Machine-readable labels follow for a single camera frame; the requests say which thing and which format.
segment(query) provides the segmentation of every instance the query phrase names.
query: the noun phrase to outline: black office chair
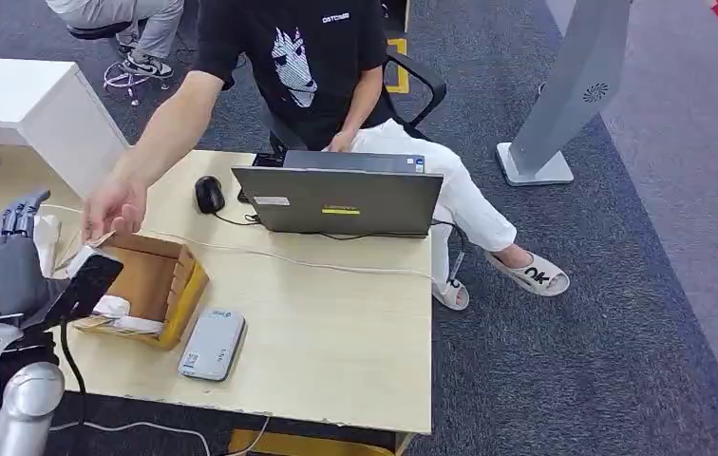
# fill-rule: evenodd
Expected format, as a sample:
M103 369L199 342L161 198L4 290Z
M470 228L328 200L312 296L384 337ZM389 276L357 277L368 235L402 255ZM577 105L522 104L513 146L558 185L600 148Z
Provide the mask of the black office chair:
M107 42L119 52L119 42L116 40L116 34L126 30L130 27L129 22L119 22L111 24L109 26L98 27L98 28L75 28L68 26L68 33L74 38L79 40L94 41L94 40L107 40ZM129 73L124 70L122 62L116 62L115 64L108 66L104 71L104 89L108 87L125 88L127 94L130 97L130 104L133 106L140 105L141 102L135 91L135 87L139 86L150 79L151 76L141 76ZM169 85L161 81L161 90L167 90Z
M390 111L393 113L393 120L400 124L406 133L413 137L422 140L427 140L425 134L418 130L418 124L431 113L437 105L439 105L445 98L445 81L440 78L431 68L416 62L412 58L405 56L399 52L393 50L387 51L387 61L384 63L383 70L387 70L387 65L390 62L395 62L400 67L406 70L409 74L414 76L416 79L424 83L429 90L431 90L432 98L414 119L406 121L395 109L395 103L387 92L387 88L382 89L382 100L387 103ZM294 132L286 126L280 119L278 119L270 110L264 106L262 110L261 120L267 125L270 130L270 146L273 149L274 156L271 157L256 157L256 164L261 165L273 165L272 162L283 162L283 156L287 150L307 150L308 147L303 143Z

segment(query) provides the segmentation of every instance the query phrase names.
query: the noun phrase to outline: light wooden desk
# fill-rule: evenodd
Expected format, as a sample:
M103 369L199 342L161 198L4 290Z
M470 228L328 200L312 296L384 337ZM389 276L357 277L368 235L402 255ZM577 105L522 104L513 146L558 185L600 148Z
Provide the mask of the light wooden desk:
M80 207L79 199L41 161L14 152L2 159L0 210L36 186L52 190L47 203ZM223 216L243 220L252 213L252 207L236 201L238 188L230 171L252 158L193 152L150 189L144 228L307 262L429 273L427 239L337 241L273 234L195 212L194 182L214 175L226 194ZM75 233L78 215L50 208L42 213L64 221L63 238ZM213 383L177 374L183 344L165 352L115 336L72 331L71 350L88 391L404 434L430 432L428 278L316 269L189 245L211 276L200 306L239 311L247 322L230 377ZM63 364L67 385L75 390L74 377Z

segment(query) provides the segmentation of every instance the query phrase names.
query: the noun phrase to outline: computer mouse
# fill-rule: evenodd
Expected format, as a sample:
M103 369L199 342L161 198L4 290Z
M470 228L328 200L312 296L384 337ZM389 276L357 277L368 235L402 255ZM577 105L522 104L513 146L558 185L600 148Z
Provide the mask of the computer mouse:
M197 209L202 214L215 214L225 207L222 184L214 176L203 176L194 184Z

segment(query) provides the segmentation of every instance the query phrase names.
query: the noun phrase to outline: laptop sticker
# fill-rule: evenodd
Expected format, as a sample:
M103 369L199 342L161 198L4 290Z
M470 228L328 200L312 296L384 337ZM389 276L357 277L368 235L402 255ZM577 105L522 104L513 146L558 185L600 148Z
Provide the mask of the laptop sticker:
M288 206L289 199L286 197L253 197L255 204L262 206Z
M356 206L323 206L323 214L337 214L342 216L358 216L361 214Z

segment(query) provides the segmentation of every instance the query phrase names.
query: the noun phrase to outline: sneaker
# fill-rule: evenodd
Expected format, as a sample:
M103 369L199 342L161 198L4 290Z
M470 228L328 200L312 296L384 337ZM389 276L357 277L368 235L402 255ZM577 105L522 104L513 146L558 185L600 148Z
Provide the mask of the sneaker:
M158 79L171 77L175 73L169 65L161 62L157 57L146 55L142 61L138 62L133 58L132 52L127 54L127 58L124 59L122 67L124 71L129 73L138 74L140 76L152 76Z

